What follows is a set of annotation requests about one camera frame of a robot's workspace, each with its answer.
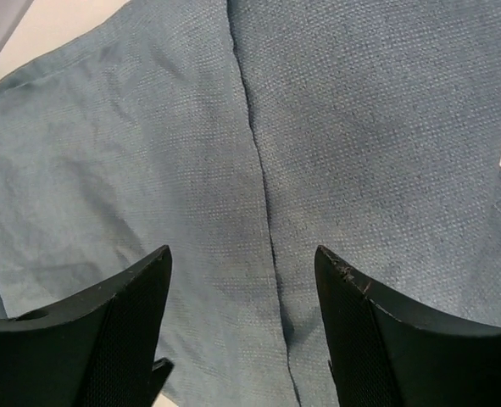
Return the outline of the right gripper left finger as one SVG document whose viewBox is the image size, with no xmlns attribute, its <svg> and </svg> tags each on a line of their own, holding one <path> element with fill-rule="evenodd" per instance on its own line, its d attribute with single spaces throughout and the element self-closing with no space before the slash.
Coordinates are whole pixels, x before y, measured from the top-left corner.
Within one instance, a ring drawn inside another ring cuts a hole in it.
<svg viewBox="0 0 501 407">
<path fill-rule="evenodd" d="M 172 257 L 163 246 L 68 298 L 0 320 L 0 407 L 151 406 Z"/>
</svg>

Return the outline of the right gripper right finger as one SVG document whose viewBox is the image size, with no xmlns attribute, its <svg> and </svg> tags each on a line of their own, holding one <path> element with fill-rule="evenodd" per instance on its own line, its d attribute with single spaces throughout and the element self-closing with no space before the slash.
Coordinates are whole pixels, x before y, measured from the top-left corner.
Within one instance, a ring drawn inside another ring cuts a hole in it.
<svg viewBox="0 0 501 407">
<path fill-rule="evenodd" d="M 501 407 L 501 327 L 419 303 L 324 246 L 315 280 L 341 406 Z"/>
</svg>

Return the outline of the blue pillow cover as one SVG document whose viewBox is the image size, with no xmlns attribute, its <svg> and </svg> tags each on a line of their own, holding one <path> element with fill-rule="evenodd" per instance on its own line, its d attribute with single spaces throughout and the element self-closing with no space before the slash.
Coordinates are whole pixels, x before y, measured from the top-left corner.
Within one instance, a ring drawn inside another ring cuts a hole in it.
<svg viewBox="0 0 501 407">
<path fill-rule="evenodd" d="M 168 245 L 180 406 L 332 406 L 323 245 L 501 326 L 501 1 L 131 1 L 0 80 L 0 318 Z"/>
</svg>

